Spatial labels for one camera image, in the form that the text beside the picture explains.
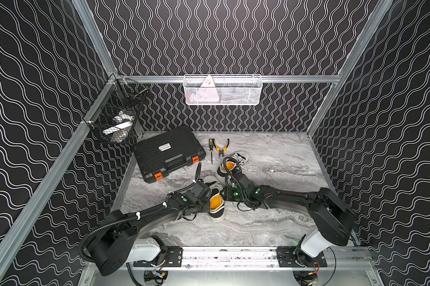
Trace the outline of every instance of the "pink item in basket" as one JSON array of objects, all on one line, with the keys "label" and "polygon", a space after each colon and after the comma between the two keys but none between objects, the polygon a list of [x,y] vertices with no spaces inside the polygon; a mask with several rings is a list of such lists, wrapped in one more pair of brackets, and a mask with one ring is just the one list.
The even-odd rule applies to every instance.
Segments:
[{"label": "pink item in basket", "polygon": [[211,75],[208,75],[201,87],[198,89],[196,94],[192,94],[192,101],[202,101],[202,102],[218,102],[220,97],[218,96],[218,91],[215,88],[214,79]]}]

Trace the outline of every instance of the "gray marble surface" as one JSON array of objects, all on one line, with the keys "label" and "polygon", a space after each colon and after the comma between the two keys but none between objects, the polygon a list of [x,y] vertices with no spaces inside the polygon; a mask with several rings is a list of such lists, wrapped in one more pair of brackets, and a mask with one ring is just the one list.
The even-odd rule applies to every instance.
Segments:
[{"label": "gray marble surface", "polygon": [[[144,139],[157,135],[146,133]],[[266,184],[278,189],[298,192],[318,191],[327,187],[315,155],[305,134],[291,133],[196,133],[207,156],[202,160],[201,177],[214,175],[222,159],[214,152],[210,163],[209,138],[220,145],[230,145],[227,154],[238,150],[247,151],[250,159],[243,173],[257,185]],[[123,213],[146,209],[163,202],[168,192],[191,183],[196,164],[172,172],[155,183],[143,181],[136,167],[121,207]],[[225,219],[212,222],[208,214],[198,214],[195,220],[178,220],[159,226],[150,234],[157,234],[168,245],[243,245],[274,246],[296,245],[313,226],[313,220],[303,214],[282,209],[257,209],[241,212],[235,203],[225,205]]]}]

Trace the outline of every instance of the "black patterned wall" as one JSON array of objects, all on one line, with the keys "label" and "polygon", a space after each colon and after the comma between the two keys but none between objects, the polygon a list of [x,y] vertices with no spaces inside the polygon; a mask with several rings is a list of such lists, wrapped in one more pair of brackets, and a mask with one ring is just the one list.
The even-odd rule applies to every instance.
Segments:
[{"label": "black patterned wall", "polygon": [[182,85],[154,84],[139,116],[144,130],[305,132],[329,83],[264,84],[255,106],[186,105]]},{"label": "black patterned wall", "polygon": [[395,0],[314,137],[385,285],[430,285],[430,0]]},{"label": "black patterned wall", "polygon": [[71,1],[0,1],[0,242],[107,78]]},{"label": "black patterned wall", "polygon": [[80,279],[78,243],[110,213],[132,149],[90,133],[4,276],[2,286],[71,285]]},{"label": "black patterned wall", "polygon": [[334,75],[377,0],[87,2],[121,75]]}]

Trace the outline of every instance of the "metal mounting plate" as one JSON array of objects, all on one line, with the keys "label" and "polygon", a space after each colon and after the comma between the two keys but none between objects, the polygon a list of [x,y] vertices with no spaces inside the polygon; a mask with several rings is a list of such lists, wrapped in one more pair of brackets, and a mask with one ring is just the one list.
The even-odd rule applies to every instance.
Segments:
[{"label": "metal mounting plate", "polygon": [[[182,254],[183,249],[178,246],[168,246],[166,257],[169,258],[169,261],[165,264],[165,267],[181,267],[182,266]],[[133,263],[134,267],[156,267],[152,265],[151,261],[135,261]]]},{"label": "metal mounting plate", "polygon": [[[290,247],[277,247],[277,260],[279,261],[279,267],[301,267],[298,263],[295,262],[295,256],[293,251],[296,249],[296,246]],[[315,260],[318,261],[318,265],[320,267],[326,267],[328,264],[326,263],[326,258],[323,252],[315,257]]]}]

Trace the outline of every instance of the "sneaker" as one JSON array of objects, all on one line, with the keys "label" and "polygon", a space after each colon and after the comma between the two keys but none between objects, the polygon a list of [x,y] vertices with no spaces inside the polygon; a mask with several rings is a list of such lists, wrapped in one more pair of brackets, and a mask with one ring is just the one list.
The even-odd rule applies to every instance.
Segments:
[{"label": "sneaker", "polygon": [[[233,157],[241,166],[245,165],[245,163],[248,161],[249,155],[245,151],[237,151],[234,154],[232,154],[230,157]],[[237,169],[237,164],[230,162],[226,162],[226,167],[232,172],[235,173]],[[225,170],[225,167],[223,166],[223,163],[220,164],[216,171],[216,177],[217,179],[224,184],[225,177],[227,176],[228,172]]]},{"label": "sneaker", "polygon": [[214,176],[206,176],[202,179],[204,184],[206,184],[212,191],[210,194],[210,220],[219,222],[225,219],[225,200],[221,196],[221,191],[223,186],[218,182],[217,178]]}]

